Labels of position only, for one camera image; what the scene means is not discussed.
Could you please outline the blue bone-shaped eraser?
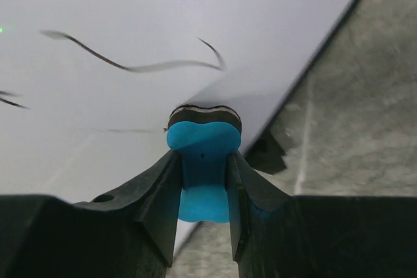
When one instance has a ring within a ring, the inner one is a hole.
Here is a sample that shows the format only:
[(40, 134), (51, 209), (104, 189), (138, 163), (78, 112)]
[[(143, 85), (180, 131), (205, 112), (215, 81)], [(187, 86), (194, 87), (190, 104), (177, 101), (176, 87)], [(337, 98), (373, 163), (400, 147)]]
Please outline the blue bone-shaped eraser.
[(224, 105), (185, 104), (172, 111), (166, 133), (182, 163), (179, 219), (228, 223), (227, 159), (241, 144), (240, 116)]

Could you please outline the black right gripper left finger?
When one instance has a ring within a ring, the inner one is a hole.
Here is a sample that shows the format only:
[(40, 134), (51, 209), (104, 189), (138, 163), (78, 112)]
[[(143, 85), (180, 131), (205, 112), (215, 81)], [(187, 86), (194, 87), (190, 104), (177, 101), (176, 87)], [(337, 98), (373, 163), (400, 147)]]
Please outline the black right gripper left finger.
[(91, 202), (1, 197), (2, 277), (164, 277), (173, 260), (180, 158), (152, 167)]

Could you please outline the small black-framed whiteboard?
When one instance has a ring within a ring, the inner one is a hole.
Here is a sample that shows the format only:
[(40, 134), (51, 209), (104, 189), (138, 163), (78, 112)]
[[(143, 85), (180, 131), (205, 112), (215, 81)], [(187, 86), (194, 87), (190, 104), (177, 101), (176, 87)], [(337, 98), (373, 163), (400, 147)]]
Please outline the small black-framed whiteboard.
[(90, 201), (167, 152), (176, 107), (256, 140), (354, 0), (1, 0), (1, 199)]

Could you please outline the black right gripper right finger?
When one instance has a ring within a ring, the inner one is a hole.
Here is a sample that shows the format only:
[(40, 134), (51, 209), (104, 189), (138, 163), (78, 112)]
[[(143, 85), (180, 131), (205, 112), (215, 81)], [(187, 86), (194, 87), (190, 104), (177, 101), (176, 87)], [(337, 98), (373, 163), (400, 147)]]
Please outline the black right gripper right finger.
[(240, 277), (415, 277), (416, 198), (290, 196), (241, 154), (227, 161)]

